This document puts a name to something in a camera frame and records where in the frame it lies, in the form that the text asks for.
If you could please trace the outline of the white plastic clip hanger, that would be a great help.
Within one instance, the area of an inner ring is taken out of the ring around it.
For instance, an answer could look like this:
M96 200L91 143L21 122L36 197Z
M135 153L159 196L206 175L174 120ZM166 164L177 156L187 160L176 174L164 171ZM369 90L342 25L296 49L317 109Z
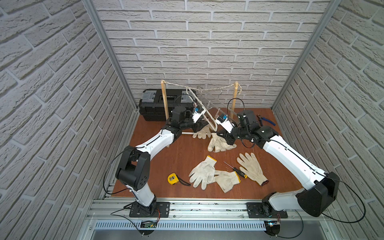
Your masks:
M197 95L192 91L191 88L186 87L186 93L190 95L197 103L195 104L195 108L198 108L198 110L195 110L193 113L193 121L196 123L201 117L204 118L204 120L210 125L212 130L215 132L218 129L218 125L215 121L215 118L211 115L209 110L205 107L203 102L197 97Z

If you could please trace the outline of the grey plastic clip hanger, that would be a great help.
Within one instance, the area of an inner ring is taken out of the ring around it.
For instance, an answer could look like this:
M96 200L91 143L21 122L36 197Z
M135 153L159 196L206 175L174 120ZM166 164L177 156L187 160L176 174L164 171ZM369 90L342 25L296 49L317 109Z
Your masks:
M227 91L224 89L211 89L204 90L201 86L197 87L196 95L209 110L213 117L225 114L229 120L235 125L239 124L239 117L237 116L236 108L245 110L244 101L238 96L225 95Z

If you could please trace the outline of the white glove yellow cuff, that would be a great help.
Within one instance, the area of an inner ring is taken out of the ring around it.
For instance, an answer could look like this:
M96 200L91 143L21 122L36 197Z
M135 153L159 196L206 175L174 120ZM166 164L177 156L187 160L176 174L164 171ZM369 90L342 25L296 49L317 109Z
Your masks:
M214 158L207 156L204 161L192 169L189 177L190 183L193 184L194 188L201 185L202 190L205 190L208 184L214 182L216 162Z
M223 190L223 192L227 193L233 189L234 185L237 185L240 182L241 182L241 179L239 178L236 172L226 172L226 171L216 170L213 179L210 182L208 182L208 184L217 183L219 187Z

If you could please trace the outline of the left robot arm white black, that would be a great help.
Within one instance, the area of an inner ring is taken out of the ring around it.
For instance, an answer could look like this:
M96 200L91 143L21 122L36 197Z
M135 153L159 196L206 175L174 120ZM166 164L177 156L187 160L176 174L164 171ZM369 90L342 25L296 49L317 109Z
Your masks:
M132 191L135 204L151 215L157 209L156 196L148 185L151 160L176 141L183 130L192 129L196 133L208 124L204 119L205 107L197 105L190 114L187 111L183 106L175 107L157 135L136 147L127 146L122 152L116 179Z

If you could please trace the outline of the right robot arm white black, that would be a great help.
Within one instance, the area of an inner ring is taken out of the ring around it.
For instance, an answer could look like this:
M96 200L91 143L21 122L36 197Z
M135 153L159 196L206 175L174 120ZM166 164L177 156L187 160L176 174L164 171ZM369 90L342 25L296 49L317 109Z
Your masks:
M236 140L248 140L265 150L283 164L301 183L302 189L286 193L272 193L263 199L270 210L301 210L319 217L337 197L340 178L334 172L326 173L316 167L270 126L260 126L251 110L238 113L239 124L231 123L226 114L216 116L216 123L223 129L218 136L233 145Z

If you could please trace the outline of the yellow black screwdriver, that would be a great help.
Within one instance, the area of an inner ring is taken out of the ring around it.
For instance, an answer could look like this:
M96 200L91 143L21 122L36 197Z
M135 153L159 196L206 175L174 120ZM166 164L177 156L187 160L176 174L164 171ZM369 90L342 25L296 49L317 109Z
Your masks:
M243 171L241 171L240 169L232 167L232 166L231 166L230 164L228 164L227 162L224 162L224 163L225 163L226 165L228 165L231 169L233 169L234 172L236 172L238 176L240 176L240 177L242 177L242 178L244 178L244 179L246 179L246 178L248 177L248 176L247 176Z

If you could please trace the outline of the white glove red cuff right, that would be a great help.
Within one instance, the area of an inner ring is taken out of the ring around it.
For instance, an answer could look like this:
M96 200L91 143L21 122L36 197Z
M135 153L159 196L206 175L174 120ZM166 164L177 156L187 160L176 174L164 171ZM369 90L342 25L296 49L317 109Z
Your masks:
M257 182L260 186L264 186L269 182L264 176L263 170L254 153L239 154L237 162L241 165L240 170L252 181Z

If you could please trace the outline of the black plastic toolbox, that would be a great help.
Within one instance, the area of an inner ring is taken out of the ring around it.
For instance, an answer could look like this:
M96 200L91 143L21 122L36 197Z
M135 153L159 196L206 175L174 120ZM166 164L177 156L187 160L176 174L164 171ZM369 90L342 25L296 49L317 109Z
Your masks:
M166 93L170 117L172 116L172 110L177 106L185 107L191 112L194 110L193 100L187 96L186 90L170 89L166 90ZM165 122L166 114L162 90L144 90L139 102L139 112L147 122Z

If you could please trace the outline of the yellow tape measure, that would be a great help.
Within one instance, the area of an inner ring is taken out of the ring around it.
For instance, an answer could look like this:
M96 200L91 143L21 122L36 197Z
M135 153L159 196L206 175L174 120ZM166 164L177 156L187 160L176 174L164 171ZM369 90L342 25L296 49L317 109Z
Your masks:
M190 183L187 183L186 181L182 180L176 173L171 173L168 178L168 183L171 185L175 185L177 183L181 183L183 186L191 186Z

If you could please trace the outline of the blue handled pliers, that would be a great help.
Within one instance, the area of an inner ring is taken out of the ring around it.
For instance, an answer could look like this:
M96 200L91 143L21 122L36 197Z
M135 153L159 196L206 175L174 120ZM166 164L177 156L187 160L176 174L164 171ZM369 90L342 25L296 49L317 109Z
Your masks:
M273 121L271 121L271 120L269 120L269 119L267 119L267 118L264 118L264 117L261 116L261 115L257 115L257 118L258 118L258 120L259 120L259 124L260 124L261 127L264 126L263 122L268 122L269 124L271 124L271 125L273 125L273 126L276 126L276 124L275 124Z

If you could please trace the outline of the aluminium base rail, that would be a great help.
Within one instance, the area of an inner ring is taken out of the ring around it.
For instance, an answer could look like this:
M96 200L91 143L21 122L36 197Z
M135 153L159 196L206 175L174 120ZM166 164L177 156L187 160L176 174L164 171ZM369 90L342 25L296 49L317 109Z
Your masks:
M329 232L333 222L303 211L283 210L266 217L261 201L160 198L154 213L145 213L132 198L94 200L86 215L89 231L182 230L267 231L287 230L289 223L319 223Z

